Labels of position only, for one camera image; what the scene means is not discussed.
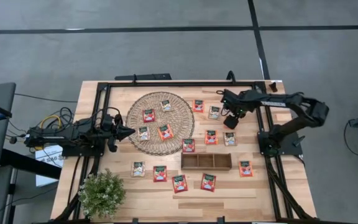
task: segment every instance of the gray floor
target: gray floor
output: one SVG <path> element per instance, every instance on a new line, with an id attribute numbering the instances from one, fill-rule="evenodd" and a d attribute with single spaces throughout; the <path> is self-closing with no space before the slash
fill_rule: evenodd
<path id="1" fill-rule="evenodd" d="M 358 1 L 268 0 L 255 1 L 255 8 L 260 26 L 358 25 Z M 0 0 L 0 29 L 211 25 L 251 25 L 247 1 Z M 261 35 L 271 79 L 331 109 L 322 128 L 300 131 L 318 216 L 358 223 L 358 157 L 342 136 L 346 121 L 358 117 L 358 30 Z M 83 80 L 165 72 L 174 79 L 217 79 L 228 70 L 237 79 L 262 78 L 252 31 L 0 35 L 0 83 L 49 98 L 77 99 Z M 27 129 L 62 106 L 75 109 L 17 96 L 13 122 Z M 358 129 L 349 129 L 348 139 L 358 152 Z M 28 154 L 20 144 L 6 147 Z M 53 199 L 51 193 L 18 206 L 15 223 L 46 221 Z"/>

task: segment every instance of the woven placemat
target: woven placemat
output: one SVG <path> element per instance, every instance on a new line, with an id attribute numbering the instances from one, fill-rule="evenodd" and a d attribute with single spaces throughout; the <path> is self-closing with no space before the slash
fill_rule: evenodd
<path id="1" fill-rule="evenodd" d="M 164 112 L 161 102 L 169 100 L 172 110 Z M 154 109 L 155 121 L 144 123 L 143 110 Z M 158 128 L 169 124 L 173 138 L 161 140 Z M 139 98 L 129 109 L 126 119 L 127 127 L 136 130 L 129 140 L 140 151 L 155 155 L 169 155 L 182 148 L 182 140 L 191 138 L 194 130 L 194 116 L 189 104 L 178 95 L 168 92 L 149 93 Z M 139 140 L 139 128 L 149 127 L 150 140 Z"/>

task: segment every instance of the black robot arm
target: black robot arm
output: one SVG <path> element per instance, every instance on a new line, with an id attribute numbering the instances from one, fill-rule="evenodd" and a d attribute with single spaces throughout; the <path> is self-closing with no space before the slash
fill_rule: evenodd
<path id="1" fill-rule="evenodd" d="M 260 106 L 273 106 L 281 108 L 290 108 L 298 117 L 283 124 L 274 124 L 267 133 L 259 133 L 259 138 L 263 139 L 262 145 L 274 149 L 275 154 L 280 148 L 280 143 L 285 136 L 294 133 L 305 127 L 320 127 L 324 124 L 329 108 L 316 99 L 306 98 L 302 93 L 291 95 L 264 94 L 257 90 L 242 91 L 238 95 L 230 90 L 217 91 L 217 94 L 223 95 L 221 102 L 222 110 L 227 111 L 229 116 L 224 124 L 234 129 L 239 118 L 243 118 L 248 111 L 253 112 Z"/>
<path id="2" fill-rule="evenodd" d="M 94 127 L 92 117 L 81 119 L 64 128 L 30 128 L 25 137 L 27 147 L 44 147 L 58 144 L 63 148 L 62 156 L 102 156 L 105 140 L 111 152 L 117 151 L 116 140 L 135 133 L 135 130 L 122 125 L 120 114 L 115 117 L 106 114 L 100 126 Z"/>

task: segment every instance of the wooden compartment tray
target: wooden compartment tray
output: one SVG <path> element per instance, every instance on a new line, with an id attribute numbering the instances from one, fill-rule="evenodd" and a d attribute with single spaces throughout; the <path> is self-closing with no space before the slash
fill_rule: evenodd
<path id="1" fill-rule="evenodd" d="M 218 153 L 181 154 L 183 170 L 230 170 L 231 155 Z"/>

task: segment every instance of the potted plant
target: potted plant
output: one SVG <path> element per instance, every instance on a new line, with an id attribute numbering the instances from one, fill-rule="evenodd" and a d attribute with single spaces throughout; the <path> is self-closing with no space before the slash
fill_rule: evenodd
<path id="1" fill-rule="evenodd" d="M 98 215 L 99 218 L 113 218 L 124 203 L 125 194 L 123 180 L 109 169 L 97 175 L 90 174 L 78 192 L 84 215 Z"/>

